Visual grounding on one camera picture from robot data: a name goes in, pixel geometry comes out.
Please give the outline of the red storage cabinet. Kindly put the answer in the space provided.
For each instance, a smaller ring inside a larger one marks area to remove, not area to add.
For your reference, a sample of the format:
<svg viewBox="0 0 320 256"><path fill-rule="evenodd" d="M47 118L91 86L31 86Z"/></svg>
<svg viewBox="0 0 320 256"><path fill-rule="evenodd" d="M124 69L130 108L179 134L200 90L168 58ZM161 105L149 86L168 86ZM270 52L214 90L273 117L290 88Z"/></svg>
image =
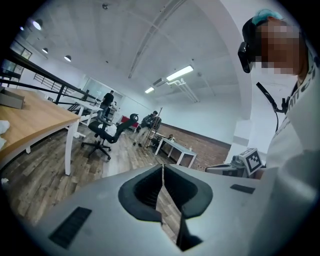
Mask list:
<svg viewBox="0 0 320 256"><path fill-rule="evenodd" d="M130 120L129 117L123 115L123 116L121 117L119 123L122 124L122 123L125 123L125 122L129 121L129 120ZM132 124L131 126L129 126L128 129L130 129L130 130L132 130L132 131L135 132L136 129L138 128L138 126L139 126L139 123L136 122L136 123Z"/></svg>

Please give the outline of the ceiling air vent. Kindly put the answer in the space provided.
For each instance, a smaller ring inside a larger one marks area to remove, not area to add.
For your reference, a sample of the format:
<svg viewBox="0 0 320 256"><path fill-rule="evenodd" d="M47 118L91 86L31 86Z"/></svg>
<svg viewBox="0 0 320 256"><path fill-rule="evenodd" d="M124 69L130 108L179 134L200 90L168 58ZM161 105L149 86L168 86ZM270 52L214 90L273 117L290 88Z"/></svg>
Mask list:
<svg viewBox="0 0 320 256"><path fill-rule="evenodd" d="M154 88L157 88L157 87L160 87L161 85L163 85L163 84L166 84L167 83L167 79L166 78L159 78L158 80L156 80L153 84L152 84L152 86L154 87Z"/></svg>

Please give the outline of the light wooden desk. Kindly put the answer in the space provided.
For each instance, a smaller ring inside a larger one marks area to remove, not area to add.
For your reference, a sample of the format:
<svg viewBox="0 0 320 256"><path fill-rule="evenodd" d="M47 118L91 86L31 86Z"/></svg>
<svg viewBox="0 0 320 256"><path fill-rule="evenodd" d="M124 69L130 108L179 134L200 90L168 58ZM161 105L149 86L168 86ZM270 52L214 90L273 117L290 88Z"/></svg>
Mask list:
<svg viewBox="0 0 320 256"><path fill-rule="evenodd" d="M16 88L9 88L8 91L23 96L24 103L21 109L0 105L0 120L10 123L3 135L6 143L0 150L0 170L28 147L68 127L64 163L65 174L69 176L74 132L80 117L41 98L34 91Z"/></svg>

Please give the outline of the person's white printed shirt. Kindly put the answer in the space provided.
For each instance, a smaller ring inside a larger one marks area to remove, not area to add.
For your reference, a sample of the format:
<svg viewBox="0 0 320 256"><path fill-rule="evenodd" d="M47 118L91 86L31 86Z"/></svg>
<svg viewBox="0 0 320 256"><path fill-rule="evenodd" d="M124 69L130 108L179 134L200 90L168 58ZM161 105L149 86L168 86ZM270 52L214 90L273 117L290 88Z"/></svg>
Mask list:
<svg viewBox="0 0 320 256"><path fill-rule="evenodd" d="M320 150L320 58L308 51L308 72L288 100L282 124L266 156L266 168L279 168L304 150Z"/></svg>

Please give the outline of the black headrest office chair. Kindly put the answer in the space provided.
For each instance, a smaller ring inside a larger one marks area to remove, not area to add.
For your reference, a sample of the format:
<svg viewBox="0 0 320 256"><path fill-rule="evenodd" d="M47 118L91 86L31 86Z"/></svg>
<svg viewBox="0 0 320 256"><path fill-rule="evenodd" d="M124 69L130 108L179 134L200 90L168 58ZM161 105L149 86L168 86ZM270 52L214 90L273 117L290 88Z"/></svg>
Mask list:
<svg viewBox="0 0 320 256"><path fill-rule="evenodd" d="M132 113L129 117L129 120L114 126L115 127L115 133L114 135L110 135L106 131L106 127L111 128L111 125L108 125L106 121L103 120L96 120L93 121L89 124L88 128L94 132L94 137L99 138L99 140L95 143L90 143L90 142L82 142L81 147L83 148L84 146L90 146L92 147L92 150L89 152L88 157L92 155L93 152L96 150L100 150L103 154L107 156L107 161L111 160L111 156L106 152L105 149L108 149L110 152L112 149L110 146L104 145L104 142L107 141L109 144L115 144L120 135L131 125L137 123L139 120L138 114Z"/></svg>

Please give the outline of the white ceiling pipes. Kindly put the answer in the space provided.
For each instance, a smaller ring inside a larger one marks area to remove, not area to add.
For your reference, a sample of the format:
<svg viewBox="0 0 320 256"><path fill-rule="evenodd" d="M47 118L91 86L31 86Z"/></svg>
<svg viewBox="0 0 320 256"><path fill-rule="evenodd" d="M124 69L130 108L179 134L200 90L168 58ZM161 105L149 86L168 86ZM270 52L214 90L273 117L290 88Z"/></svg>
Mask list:
<svg viewBox="0 0 320 256"><path fill-rule="evenodd" d="M166 83L168 86L177 87L182 93L184 93L193 103L199 103L200 100L192 89L188 86L183 78Z"/></svg>

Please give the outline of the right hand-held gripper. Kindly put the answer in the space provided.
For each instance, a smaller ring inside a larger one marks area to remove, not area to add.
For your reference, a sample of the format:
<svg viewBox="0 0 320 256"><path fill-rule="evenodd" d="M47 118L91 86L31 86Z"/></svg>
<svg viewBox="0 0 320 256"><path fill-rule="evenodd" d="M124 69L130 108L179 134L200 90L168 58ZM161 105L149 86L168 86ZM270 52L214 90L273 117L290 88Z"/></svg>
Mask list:
<svg viewBox="0 0 320 256"><path fill-rule="evenodd" d="M248 178L262 166L263 162L258 149L249 148L238 155L234 155L231 163L206 167L205 172L228 177Z"/></svg>

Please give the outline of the black metal railing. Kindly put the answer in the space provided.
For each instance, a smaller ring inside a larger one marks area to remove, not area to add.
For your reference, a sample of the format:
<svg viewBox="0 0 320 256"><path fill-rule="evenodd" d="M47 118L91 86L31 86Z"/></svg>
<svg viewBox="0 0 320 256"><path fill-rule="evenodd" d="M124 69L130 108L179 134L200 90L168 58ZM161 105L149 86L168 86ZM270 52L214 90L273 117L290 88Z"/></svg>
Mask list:
<svg viewBox="0 0 320 256"><path fill-rule="evenodd" d="M42 76L44 79L48 79L53 82L53 85L60 85L60 88L58 91L55 91L52 89L47 89L47 88L42 88L39 86L27 84L27 83L22 83L18 81L13 81L13 80L6 80L0 78L0 83L8 84L8 85L15 85L15 86L20 86L23 88L28 88L28 89L34 89L34 90L39 90L43 91L46 93L52 93L56 95L56 99L54 103L56 105L62 104L62 105L73 105L73 103L69 102L62 102L60 99L61 97L68 97L71 98L72 100L76 101L81 101L86 104L89 104L89 106L86 106L85 108L89 109L89 107L98 107L98 103L96 101L90 101L88 99L93 99L95 100L96 98L90 95L88 92L84 92L83 90L71 85L70 83L58 78L57 76L49 73L48 71L44 70L43 68L39 67L38 65L34 64L33 62L27 60L23 56L17 54L13 50L9 50L7 53L3 54L2 56L3 61L10 61L18 66L23 67L24 69L34 72L36 75Z"/></svg>

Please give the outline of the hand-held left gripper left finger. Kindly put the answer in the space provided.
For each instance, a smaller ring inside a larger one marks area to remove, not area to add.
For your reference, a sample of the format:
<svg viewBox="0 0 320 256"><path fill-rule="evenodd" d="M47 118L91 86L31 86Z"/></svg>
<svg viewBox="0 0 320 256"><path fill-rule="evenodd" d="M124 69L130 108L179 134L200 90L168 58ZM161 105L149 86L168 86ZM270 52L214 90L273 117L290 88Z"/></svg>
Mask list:
<svg viewBox="0 0 320 256"><path fill-rule="evenodd" d="M179 256L156 210L160 164L98 179L54 206L32 230L48 256Z"/></svg>

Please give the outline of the grey flat box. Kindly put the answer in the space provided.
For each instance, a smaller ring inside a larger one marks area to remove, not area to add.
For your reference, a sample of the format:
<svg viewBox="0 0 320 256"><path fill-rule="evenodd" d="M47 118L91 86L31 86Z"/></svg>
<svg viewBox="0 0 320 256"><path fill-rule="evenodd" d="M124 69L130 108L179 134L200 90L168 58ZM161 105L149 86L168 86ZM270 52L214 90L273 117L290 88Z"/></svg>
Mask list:
<svg viewBox="0 0 320 256"><path fill-rule="evenodd" d="M24 102L24 96L9 91L6 87L0 86L0 105L21 110Z"/></svg>

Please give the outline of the long ceiling tube light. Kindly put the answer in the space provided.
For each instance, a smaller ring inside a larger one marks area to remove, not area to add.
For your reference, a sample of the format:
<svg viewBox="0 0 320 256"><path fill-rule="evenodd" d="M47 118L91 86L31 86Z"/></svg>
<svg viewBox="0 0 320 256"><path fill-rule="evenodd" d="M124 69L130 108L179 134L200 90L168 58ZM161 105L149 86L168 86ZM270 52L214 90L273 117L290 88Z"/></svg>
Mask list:
<svg viewBox="0 0 320 256"><path fill-rule="evenodd" d="M179 78L181 76L184 76L185 74L188 74L188 73L192 72L193 70L194 70L193 67L191 65L188 65L188 66L186 66L186 67L174 72L173 74L167 76L166 79L168 81L173 81L176 78Z"/></svg>

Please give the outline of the white cloth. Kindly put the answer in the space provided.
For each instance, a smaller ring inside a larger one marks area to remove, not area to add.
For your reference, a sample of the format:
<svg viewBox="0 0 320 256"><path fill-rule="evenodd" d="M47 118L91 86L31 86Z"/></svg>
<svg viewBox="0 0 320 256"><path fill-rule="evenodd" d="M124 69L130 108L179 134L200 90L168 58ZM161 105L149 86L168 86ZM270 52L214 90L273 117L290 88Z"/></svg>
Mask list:
<svg viewBox="0 0 320 256"><path fill-rule="evenodd" d="M98 129L100 137L114 137L117 133L117 127L114 124L104 126L104 124L101 123L98 125Z"/></svg>

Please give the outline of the wooden coat rack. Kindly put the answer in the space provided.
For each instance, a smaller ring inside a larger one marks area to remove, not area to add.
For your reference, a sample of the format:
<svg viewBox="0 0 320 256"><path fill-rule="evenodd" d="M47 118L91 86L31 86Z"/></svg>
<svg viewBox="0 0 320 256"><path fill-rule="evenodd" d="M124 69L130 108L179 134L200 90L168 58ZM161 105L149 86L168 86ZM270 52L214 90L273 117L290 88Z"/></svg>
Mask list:
<svg viewBox="0 0 320 256"><path fill-rule="evenodd" d="M147 137L145 139L145 142L143 144L143 148L145 149L147 149L150 146L153 137L157 134L160 128L160 125L162 123L162 119L161 119L162 109L163 108L161 107L159 113L154 117L153 124L151 125L151 129L149 130Z"/></svg>

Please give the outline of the white table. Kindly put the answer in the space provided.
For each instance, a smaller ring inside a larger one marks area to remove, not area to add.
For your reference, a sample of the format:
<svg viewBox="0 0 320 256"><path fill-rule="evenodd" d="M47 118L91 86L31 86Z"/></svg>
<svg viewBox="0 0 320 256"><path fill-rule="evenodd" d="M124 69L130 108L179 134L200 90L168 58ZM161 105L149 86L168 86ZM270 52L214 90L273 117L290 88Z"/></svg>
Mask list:
<svg viewBox="0 0 320 256"><path fill-rule="evenodd" d="M170 152L169 152L169 154L167 156L168 158L171 156L171 153L172 153L173 149L176 149L176 150L180 151L180 156L179 156L178 161L177 161L176 164L180 165L180 163L181 163L182 159L184 158L184 156L188 155L188 156L192 156L192 159L191 159L191 161L190 161L190 163L188 165L188 168L190 169L192 167L192 165L193 165L193 163L194 163L194 161L196 159L197 154L195 152L193 152L192 150L189 150L189 149L185 148L184 146L180 145L179 143L174 142L173 140L169 140L169 139L167 139L165 137L163 137L160 140L159 145L158 145L158 147L157 147L157 149L155 151L155 155L157 155L159 153L159 151L161 149L161 146L162 146L162 144L164 142L171 146L171 150L170 150Z"/></svg>

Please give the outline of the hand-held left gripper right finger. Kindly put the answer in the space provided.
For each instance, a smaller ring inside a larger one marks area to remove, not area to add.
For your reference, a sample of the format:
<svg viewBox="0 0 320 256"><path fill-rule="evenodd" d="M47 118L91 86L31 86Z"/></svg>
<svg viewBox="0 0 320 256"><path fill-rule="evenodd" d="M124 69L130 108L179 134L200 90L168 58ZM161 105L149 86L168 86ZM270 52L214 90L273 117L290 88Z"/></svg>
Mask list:
<svg viewBox="0 0 320 256"><path fill-rule="evenodd" d="M258 180L166 164L164 185L181 213L177 244L164 256L266 256L268 230L260 223L271 173Z"/></svg>

